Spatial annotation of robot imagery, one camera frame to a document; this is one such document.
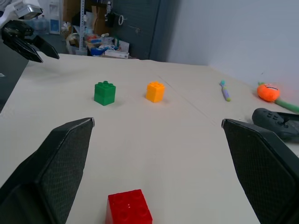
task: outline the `orange lego brick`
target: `orange lego brick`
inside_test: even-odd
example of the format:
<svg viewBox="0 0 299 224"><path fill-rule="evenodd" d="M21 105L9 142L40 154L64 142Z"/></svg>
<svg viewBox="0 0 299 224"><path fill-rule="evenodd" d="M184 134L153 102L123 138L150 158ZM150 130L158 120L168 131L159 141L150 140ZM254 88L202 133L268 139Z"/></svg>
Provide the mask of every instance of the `orange lego brick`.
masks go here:
<svg viewBox="0 0 299 224"><path fill-rule="evenodd" d="M158 81L148 84L146 99L153 103L157 103L163 100L165 86Z"/></svg>

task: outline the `red lego brick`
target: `red lego brick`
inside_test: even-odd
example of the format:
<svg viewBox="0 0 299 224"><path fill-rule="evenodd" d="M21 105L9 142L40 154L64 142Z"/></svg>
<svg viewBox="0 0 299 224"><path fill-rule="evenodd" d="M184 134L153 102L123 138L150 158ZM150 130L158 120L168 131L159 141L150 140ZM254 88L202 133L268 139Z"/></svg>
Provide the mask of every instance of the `red lego brick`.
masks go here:
<svg viewBox="0 0 299 224"><path fill-rule="evenodd" d="M152 224L152 222L141 190L108 196L106 224Z"/></svg>

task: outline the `green lego brick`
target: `green lego brick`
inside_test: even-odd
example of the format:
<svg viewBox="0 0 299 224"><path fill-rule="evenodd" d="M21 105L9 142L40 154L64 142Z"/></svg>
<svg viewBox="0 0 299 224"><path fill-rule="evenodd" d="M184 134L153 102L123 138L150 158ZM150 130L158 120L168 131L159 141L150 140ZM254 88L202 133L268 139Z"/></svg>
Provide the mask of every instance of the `green lego brick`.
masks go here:
<svg viewBox="0 0 299 224"><path fill-rule="evenodd" d="M115 101L115 97L111 96L111 97L101 97L98 94L94 95L94 101L96 101L99 104L102 104L103 106L106 106L108 104L112 104Z"/></svg>
<svg viewBox="0 0 299 224"><path fill-rule="evenodd" d="M115 92L116 87L107 81L95 85L94 93L99 94L102 97L115 96Z"/></svg>
<svg viewBox="0 0 299 224"><path fill-rule="evenodd" d="M114 103L116 87L107 81L98 83L94 87L94 101L106 106Z"/></svg>

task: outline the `toothbrush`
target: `toothbrush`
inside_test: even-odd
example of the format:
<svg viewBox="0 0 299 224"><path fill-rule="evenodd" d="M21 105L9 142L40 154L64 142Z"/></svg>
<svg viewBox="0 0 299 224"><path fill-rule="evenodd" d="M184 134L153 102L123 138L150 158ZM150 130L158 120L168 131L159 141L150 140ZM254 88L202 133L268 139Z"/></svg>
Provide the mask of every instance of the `toothbrush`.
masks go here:
<svg viewBox="0 0 299 224"><path fill-rule="evenodd" d="M230 98L230 96L228 94L228 89L226 88L225 81L222 80L220 82L220 85L222 87L222 93L223 93L223 96L224 96L225 100L228 101L228 102L231 101L232 99Z"/></svg>

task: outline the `white container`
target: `white container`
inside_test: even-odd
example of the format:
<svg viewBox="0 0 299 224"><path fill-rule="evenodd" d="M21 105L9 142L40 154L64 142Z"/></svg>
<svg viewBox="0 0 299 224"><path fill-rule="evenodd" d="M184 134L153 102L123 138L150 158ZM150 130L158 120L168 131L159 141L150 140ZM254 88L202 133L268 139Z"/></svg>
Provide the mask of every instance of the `white container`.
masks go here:
<svg viewBox="0 0 299 224"><path fill-rule="evenodd" d="M60 14L59 2L49 3L50 34L60 34Z"/></svg>
<svg viewBox="0 0 299 224"><path fill-rule="evenodd" d="M123 59L129 58L129 53L116 51L116 50L106 50L105 55L111 57L123 58Z"/></svg>

